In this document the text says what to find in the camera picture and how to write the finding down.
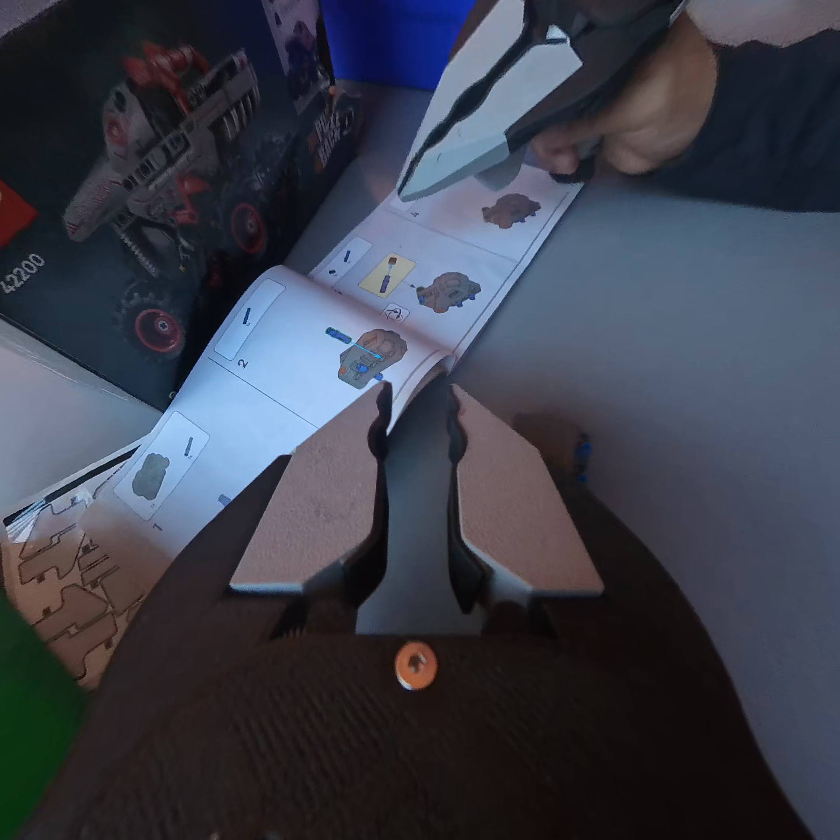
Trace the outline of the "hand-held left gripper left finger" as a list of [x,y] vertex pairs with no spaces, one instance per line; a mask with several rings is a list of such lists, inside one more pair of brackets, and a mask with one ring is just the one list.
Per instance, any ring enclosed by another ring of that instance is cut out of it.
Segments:
[[379,382],[297,446],[229,582],[248,595],[361,606],[386,567],[392,385]]

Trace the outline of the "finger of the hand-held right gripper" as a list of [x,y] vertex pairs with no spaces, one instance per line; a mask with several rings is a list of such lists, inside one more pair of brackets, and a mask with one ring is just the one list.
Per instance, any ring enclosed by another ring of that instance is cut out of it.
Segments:
[[483,105],[515,56],[525,29],[521,1],[486,11],[440,78],[397,183],[400,193],[436,193],[508,157],[505,129]]
[[[461,34],[465,35],[462,43],[455,49],[453,55],[450,57],[449,61],[454,57],[456,51],[465,43],[471,32],[476,28],[474,26],[471,30],[468,29],[467,26],[463,27]],[[506,129],[508,129],[511,125],[511,120],[515,119],[515,111],[517,108],[518,103],[520,102],[520,97],[518,94],[514,93],[512,90],[512,79],[507,76],[506,72],[506,61],[505,61],[505,70],[504,73],[500,75],[498,80],[495,81],[493,86],[490,88],[490,91],[486,97],[486,99],[482,102],[483,105],[490,106],[490,113],[494,117],[494,122],[499,128],[505,129],[505,137],[506,137]],[[477,175],[482,172],[492,171],[494,169],[498,169],[499,173],[497,175],[497,180],[500,182],[501,185],[506,184],[506,159],[501,163],[487,168],[484,171],[480,171],[474,175]],[[438,192],[398,192],[399,198],[404,202],[412,202],[419,198],[431,196]]]

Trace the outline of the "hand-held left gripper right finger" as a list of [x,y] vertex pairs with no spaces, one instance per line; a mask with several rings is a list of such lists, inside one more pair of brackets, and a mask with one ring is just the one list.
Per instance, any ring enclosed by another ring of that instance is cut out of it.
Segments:
[[460,611],[595,599],[604,583],[539,451],[449,387],[448,574]]

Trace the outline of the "lego instruction booklet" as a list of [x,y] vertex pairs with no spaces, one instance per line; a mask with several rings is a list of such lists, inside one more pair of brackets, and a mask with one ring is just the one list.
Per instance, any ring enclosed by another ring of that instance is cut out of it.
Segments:
[[525,164],[499,191],[469,178],[410,203],[392,192],[308,277],[268,269],[86,528],[158,574],[362,392],[390,382],[399,417],[452,371],[581,189]]

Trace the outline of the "person's right forearm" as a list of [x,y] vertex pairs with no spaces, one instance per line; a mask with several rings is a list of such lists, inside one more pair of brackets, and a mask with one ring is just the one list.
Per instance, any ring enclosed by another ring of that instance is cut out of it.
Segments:
[[839,211],[839,32],[784,47],[713,46],[706,121],[674,160],[643,175],[705,200],[797,213]]

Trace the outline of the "tan lego block, blue pins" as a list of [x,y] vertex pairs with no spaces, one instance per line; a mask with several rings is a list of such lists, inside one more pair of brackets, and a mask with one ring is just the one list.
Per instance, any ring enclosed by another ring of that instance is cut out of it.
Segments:
[[511,426],[539,451],[549,472],[587,484],[592,438],[575,423],[551,413],[520,413]]

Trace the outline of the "lego sticker sheet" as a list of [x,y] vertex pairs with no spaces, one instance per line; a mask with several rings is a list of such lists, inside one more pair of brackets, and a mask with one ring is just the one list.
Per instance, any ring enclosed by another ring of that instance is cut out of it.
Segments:
[[13,607],[80,688],[95,690],[172,560],[129,531],[84,517],[139,442],[34,494],[6,516],[2,585]]

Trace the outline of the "black lego set box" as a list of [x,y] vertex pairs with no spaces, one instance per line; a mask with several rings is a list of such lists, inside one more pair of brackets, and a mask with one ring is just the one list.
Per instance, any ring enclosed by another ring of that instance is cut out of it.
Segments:
[[2,35],[2,318],[165,409],[360,122],[320,2],[46,2]]

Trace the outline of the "person's right hand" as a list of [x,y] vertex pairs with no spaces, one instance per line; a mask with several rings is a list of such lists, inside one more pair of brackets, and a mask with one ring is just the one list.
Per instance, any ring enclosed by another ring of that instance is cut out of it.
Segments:
[[691,145],[711,110],[717,81],[716,53],[683,13],[607,108],[547,128],[531,141],[531,152],[546,171],[570,175],[580,162],[580,145],[598,140],[601,159],[614,170],[651,172]]

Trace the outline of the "blue plastic bin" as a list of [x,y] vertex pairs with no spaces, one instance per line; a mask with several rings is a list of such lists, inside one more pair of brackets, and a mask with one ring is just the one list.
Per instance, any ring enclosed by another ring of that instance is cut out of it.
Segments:
[[321,1],[336,77],[433,90],[472,1]]

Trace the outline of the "green object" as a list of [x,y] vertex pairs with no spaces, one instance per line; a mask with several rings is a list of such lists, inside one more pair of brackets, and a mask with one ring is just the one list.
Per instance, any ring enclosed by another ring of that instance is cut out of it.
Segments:
[[1,594],[1,838],[15,838],[77,735],[87,696]]

